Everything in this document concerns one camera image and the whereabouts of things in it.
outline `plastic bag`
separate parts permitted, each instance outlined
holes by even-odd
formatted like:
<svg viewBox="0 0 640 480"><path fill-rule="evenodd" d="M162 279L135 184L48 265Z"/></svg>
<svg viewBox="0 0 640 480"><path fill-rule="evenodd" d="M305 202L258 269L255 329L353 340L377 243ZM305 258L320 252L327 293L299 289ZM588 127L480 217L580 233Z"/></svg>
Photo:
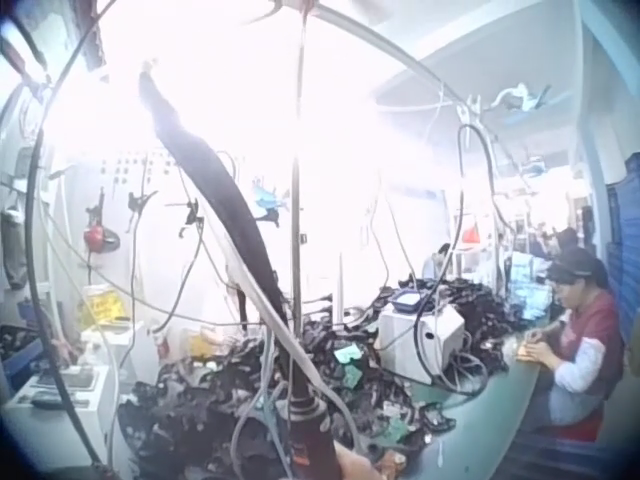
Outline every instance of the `plastic bag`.
<svg viewBox="0 0 640 480"><path fill-rule="evenodd" d="M24 216L17 207L0 214L2 261L11 290L22 290L27 285L27 256L24 244Z"/></svg>

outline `hook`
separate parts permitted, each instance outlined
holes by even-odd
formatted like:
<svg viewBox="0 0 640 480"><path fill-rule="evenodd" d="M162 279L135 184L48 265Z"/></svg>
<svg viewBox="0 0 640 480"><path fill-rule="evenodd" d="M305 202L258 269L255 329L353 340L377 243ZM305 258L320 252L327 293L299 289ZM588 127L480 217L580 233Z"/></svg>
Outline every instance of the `hook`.
<svg viewBox="0 0 640 480"><path fill-rule="evenodd" d="M256 17L253 20L249 20L248 22L245 22L243 25L251 25L254 23L261 22L263 20L266 20L267 18L273 17L275 14L280 12L280 10L282 10L282 7L283 7L283 0L272 0L272 1L273 1L273 7L269 12L265 13L264 15L260 15L259 17Z"/></svg>

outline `black hose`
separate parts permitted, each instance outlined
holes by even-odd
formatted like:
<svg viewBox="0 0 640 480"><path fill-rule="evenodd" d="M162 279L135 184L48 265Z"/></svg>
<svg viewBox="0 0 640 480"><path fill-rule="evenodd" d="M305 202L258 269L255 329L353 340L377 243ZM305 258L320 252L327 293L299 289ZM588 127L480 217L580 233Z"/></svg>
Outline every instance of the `black hose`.
<svg viewBox="0 0 640 480"><path fill-rule="evenodd" d="M96 452L95 448L91 444L91 440L87 435L82 422L80 421L80 417L78 416L78 412L71 401L71 397L69 395L69 391L64 383L60 370L58 369L58 365L56 362L56 354L55 347L49 337L49 332L47 331L47 316L42 306L40 305L40 297L38 294L38 280L36 277L35 271L35 255L34 255L34 246L33 246L33 233L34 233L34 222L33 222L33 214L35 209L36 202L36 184L38 180L38 169L40 168L40 159L42 157L42 147L44 144L44 123L49 114L49 110L51 109L52 103L55 101L58 93L64 81L67 79L69 74L71 73L71 69L77 60L77 58L82 54L82 49L87 42L87 39L91 35L91 32L96 27L98 22L102 19L102 17L113 7L117 0L110 0L109 3L104 7L104 9L96 16L91 27L82 35L82 38L78 42L78 45L73 50L71 56L69 57L68 62L62 69L60 73L60 77L58 81L54 85L51 96L49 98L49 102L45 105L45 111L42 117L42 123L40 124L40 129L38 130L38 135L36 138L35 145L33 147L33 155L31 157L31 162L29 163L29 170L27 174L27 192L26 192L26 202L25 202L25 222L24 222L24 234L25 234L25 248L26 248L26 257L27 257L27 281L29 283L29 294L31 295L31 299L33 302L33 310L36 322L38 324L38 336L40 337L40 341L42 342L42 349L46 359L49 361L51 377L55 383L56 389L60 395L60 401L62 406L69 416L69 420L71 424L80 437L80 441L82 442L91 463L93 465L102 465L102 460L100 456Z"/></svg>
<svg viewBox="0 0 640 480"><path fill-rule="evenodd" d="M139 89L141 100L153 117L156 136L213 209L259 288L287 324L283 294L273 275L260 229L219 155L204 140L184 129L176 110L160 93L151 75L140 75ZM283 378L289 378L290 355L281 350L279 367ZM292 395L308 398L308 380L298 364L292 363Z"/></svg>
<svg viewBox="0 0 640 480"><path fill-rule="evenodd" d="M482 144L483 150L484 150L484 154L485 157L487 159L488 164L491 163L491 155L489 154L489 148L487 145L487 142L485 140L485 138L482 135L482 132L480 131L480 129L474 125L469 125L469 124L463 124L460 126L460 128L458 128L458 136L457 136L457 144L458 144L458 168L460 169L460 180L461 183L464 183L464 158L463 158L463 154L462 154L462 135L464 133L465 130L471 130L472 132L474 132L478 138L480 139L480 143ZM493 168L490 166L489 167L489 173L490 173L490 179L489 179L489 185L491 187L491 191L493 192ZM438 287L440 286L440 284L442 283L442 280L444 280L444 277L447 273L447 270L449 268L449 265L451 264L451 259L453 258L453 253L458 245L458 241L460 240L460 233L462 232L462 217L464 215L464 184L461 186L460 188L460 206L459 206L459 213L458 213L458 223L456 225L456 231L454 234L454 238L453 238L453 242L451 243L451 247L449 248L449 251L447 252L447 256L445 257L444 260L444 265L442 266L442 270L440 271L440 274L438 275L438 278L435 282L435 284L433 285L433 287L431 288L431 290L429 290L429 292L427 293L427 295L425 296L425 298L422 300L422 303L420 304L420 308L418 309L418 313L416 314L416 320L413 324L413 345L415 347L416 350L416 356L418 357L418 361L420 362L420 366L422 367L422 369L424 370L424 372L427 374L427 377L431 380L431 383L434 385L437 385L440 388L443 388L444 390L450 391L452 393L457 393L459 395L463 395L466 397L475 397L477 395L479 395L482 391L484 391L484 388L486 387L486 382L483 382L481 388L474 390L472 392L465 392L463 390L453 390L451 388L449 388L446 384L444 384L442 382L442 380L440 379L439 376L434 375L430 370L429 370L429 366L427 365L427 362L425 361L425 359L422 356L422 350L420 348L420 319L422 318L422 315L424 314L428 303L430 302L430 300L433 298L433 296L436 294Z"/></svg>

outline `worker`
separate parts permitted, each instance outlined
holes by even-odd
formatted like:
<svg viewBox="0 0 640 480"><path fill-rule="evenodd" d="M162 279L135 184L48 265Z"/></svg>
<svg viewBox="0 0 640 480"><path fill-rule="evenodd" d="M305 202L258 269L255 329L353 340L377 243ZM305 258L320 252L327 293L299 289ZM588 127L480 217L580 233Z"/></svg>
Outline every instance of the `worker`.
<svg viewBox="0 0 640 480"><path fill-rule="evenodd" d="M336 443L336 455L342 471L342 480L382 480L371 462Z"/></svg>
<svg viewBox="0 0 640 480"><path fill-rule="evenodd" d="M542 258L543 260L549 259L549 253L545 249L544 243L535 232L529 234L529 253L534 257Z"/></svg>
<svg viewBox="0 0 640 480"><path fill-rule="evenodd" d="M443 243L436 253L428 257L422 266L423 279L435 279L440 274L444 265L444 260L451 248L450 243Z"/></svg>
<svg viewBox="0 0 640 480"><path fill-rule="evenodd" d="M622 377L623 343L604 264L583 248L565 249L547 280L567 314L525 337L526 356L543 366L525 431L584 420Z"/></svg>
<svg viewBox="0 0 640 480"><path fill-rule="evenodd" d="M576 232L575 228L571 227L567 227L561 232L556 233L556 241L558 242L558 248L561 252L569 248L577 247L580 243L578 232Z"/></svg>

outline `woman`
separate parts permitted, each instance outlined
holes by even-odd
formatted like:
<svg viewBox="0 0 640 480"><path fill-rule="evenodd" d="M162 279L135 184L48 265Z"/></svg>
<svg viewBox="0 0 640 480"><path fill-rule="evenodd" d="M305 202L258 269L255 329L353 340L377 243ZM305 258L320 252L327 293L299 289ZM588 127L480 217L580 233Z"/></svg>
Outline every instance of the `woman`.
<svg viewBox="0 0 640 480"><path fill-rule="evenodd" d="M575 228L567 227L561 232L556 233L556 241L561 252L575 248L579 245L580 239Z"/></svg>
<svg viewBox="0 0 640 480"><path fill-rule="evenodd" d="M603 263L583 248L567 248L547 280L568 312L525 338L526 354L544 368L521 425L525 431L584 420L622 377L618 312Z"/></svg>

